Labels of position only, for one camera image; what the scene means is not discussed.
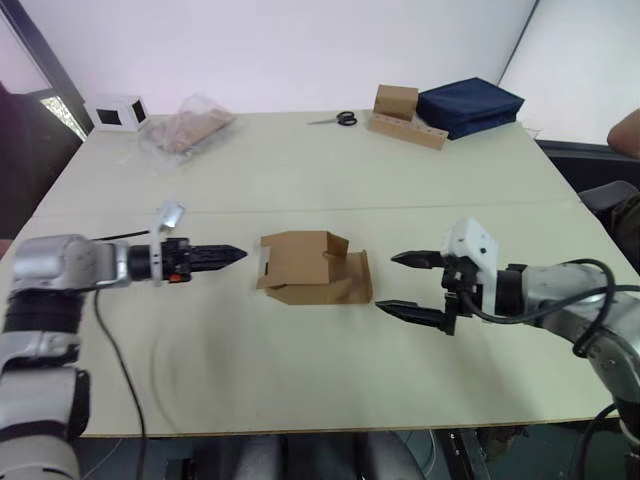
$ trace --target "small cardboard box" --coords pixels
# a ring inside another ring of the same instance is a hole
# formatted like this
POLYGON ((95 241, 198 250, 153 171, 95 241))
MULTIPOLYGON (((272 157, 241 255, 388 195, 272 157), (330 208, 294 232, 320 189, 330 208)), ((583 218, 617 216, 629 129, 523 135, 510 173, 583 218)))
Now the small cardboard box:
POLYGON ((347 253, 349 240, 327 231, 289 231, 262 237, 269 259, 258 288, 289 305, 369 303, 367 252, 347 253))
POLYGON ((418 105, 418 89, 380 85, 373 106, 374 113, 411 121, 418 105))
POLYGON ((371 114, 369 130, 436 150, 442 150, 447 135, 449 135, 446 130, 430 127, 418 119, 407 122, 378 113, 371 114))

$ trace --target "robotic arm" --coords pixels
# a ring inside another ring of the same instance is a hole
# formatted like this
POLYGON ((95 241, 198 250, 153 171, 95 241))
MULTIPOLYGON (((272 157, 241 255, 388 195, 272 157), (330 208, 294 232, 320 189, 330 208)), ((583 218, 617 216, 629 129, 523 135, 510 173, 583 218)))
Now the robotic arm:
MULTIPOLYGON (((409 251, 391 260, 413 268, 443 268, 445 311, 401 300, 376 302, 404 321, 454 335, 458 316, 472 314, 502 324, 526 323, 574 343, 605 387, 620 414, 631 453, 627 468, 640 465, 640 301, 618 286, 606 317, 596 320, 605 303, 607 277, 576 260, 549 267, 509 265, 497 270, 496 242, 473 219, 458 222, 441 251, 409 251)), ((636 473, 630 478, 637 478, 636 473)))
POLYGON ((228 245, 191 246, 187 238, 155 244, 153 237, 152 245, 130 247, 61 235, 18 248, 0 334, 0 478, 79 478, 67 441, 89 419, 89 374, 73 366, 87 292, 152 279, 154 270, 169 283, 188 282, 192 272, 246 256, 228 245))

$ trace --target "open cardboard box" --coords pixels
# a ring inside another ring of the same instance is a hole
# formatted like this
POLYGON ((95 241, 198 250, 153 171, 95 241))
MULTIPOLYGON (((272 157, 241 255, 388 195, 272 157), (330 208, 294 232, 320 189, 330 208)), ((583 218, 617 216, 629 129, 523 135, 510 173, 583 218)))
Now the open cardboard box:
POLYGON ((289 231, 262 237, 269 259, 258 288, 289 305, 369 303, 367 252, 347 253, 349 240, 327 231, 289 231))

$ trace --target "clear plastic bag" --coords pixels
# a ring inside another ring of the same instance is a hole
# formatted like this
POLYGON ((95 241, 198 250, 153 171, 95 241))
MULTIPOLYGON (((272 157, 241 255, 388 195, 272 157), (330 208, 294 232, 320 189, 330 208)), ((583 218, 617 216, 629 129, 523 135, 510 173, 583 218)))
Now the clear plastic bag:
POLYGON ((174 167, 226 141, 237 124, 237 117, 215 101, 193 95, 175 115, 149 122, 140 132, 140 143, 145 153, 174 167))

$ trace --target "black cable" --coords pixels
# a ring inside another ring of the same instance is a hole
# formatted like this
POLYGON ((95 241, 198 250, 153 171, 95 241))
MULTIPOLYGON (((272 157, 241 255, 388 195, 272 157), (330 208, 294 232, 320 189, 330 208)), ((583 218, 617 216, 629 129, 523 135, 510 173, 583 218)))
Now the black cable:
POLYGON ((121 238, 139 237, 141 235, 147 235, 149 230, 140 230, 138 232, 123 233, 121 235, 112 235, 110 237, 92 238, 94 242, 107 242, 109 240, 119 240, 121 238))
POLYGON ((586 358, 586 353, 584 352, 585 344, 593 337, 594 333, 600 328, 602 322, 605 321, 607 315, 609 315, 609 311, 611 310, 611 305, 613 305, 613 300, 616 296, 616 279, 613 276, 613 272, 607 266, 607 264, 601 262, 600 260, 594 260, 592 258, 581 258, 578 260, 573 260, 568 263, 576 263, 578 265, 595 265, 602 273, 607 277, 607 286, 604 295, 604 301, 602 302, 602 307, 600 307, 600 311, 596 316, 595 320, 591 322, 589 327, 584 331, 582 335, 578 337, 578 339, 573 343, 573 354, 580 357, 586 358))
POLYGON ((601 420, 604 420, 607 415, 613 412, 616 409, 616 406, 612 403, 611 405, 604 408, 598 415, 596 415, 593 420, 589 422, 587 429, 584 431, 584 437, 582 437, 582 443, 580 444, 580 452, 578 453, 578 463, 577 463, 577 480, 584 480, 585 469, 586 469, 586 460, 587 460, 587 450, 589 449, 589 443, 591 442, 591 438, 596 429, 596 425, 601 420))
MULTIPOLYGON (((473 313, 475 316, 492 323, 512 325, 515 323, 524 323, 524 322, 535 320, 538 317, 557 312, 558 310, 563 309, 567 305, 578 303, 584 300, 585 298, 591 297, 593 295, 600 295, 602 293, 606 293, 607 288, 608 287, 593 288, 591 290, 587 290, 586 292, 578 293, 577 295, 573 295, 571 297, 565 298, 564 300, 559 300, 557 302, 554 302, 547 307, 542 307, 533 312, 524 313, 522 315, 516 315, 513 317, 497 317, 495 315, 490 315, 488 313, 483 312, 473 303, 470 292, 460 292, 460 298, 462 299, 462 302, 464 303, 465 307, 467 307, 467 309, 469 309, 469 311, 473 313)), ((640 287, 636 285, 614 285, 614 292, 640 292, 640 287)))
POLYGON ((144 422, 144 414, 142 412, 142 405, 140 404, 140 400, 138 398, 138 394, 136 393, 136 389, 133 387, 133 381, 131 380, 131 375, 129 374, 129 370, 127 369, 126 364, 124 363, 124 358, 122 356, 122 352, 120 351, 120 347, 118 346, 115 338, 111 335, 111 332, 107 328, 107 325, 104 323, 102 319, 102 315, 100 314, 100 305, 98 303, 98 299, 100 298, 100 290, 96 290, 93 294, 93 310, 96 315, 96 320, 98 320, 98 325, 104 332, 105 336, 111 343, 113 347, 113 351, 118 358, 118 363, 120 363, 120 369, 122 370, 122 375, 127 382, 127 386, 129 387, 129 392, 131 393, 131 398, 135 403, 136 410, 138 411, 138 421, 140 422, 140 451, 138 453, 138 465, 136 467, 136 479, 143 480, 144 478, 144 463, 145 457, 147 455, 147 427, 144 422))

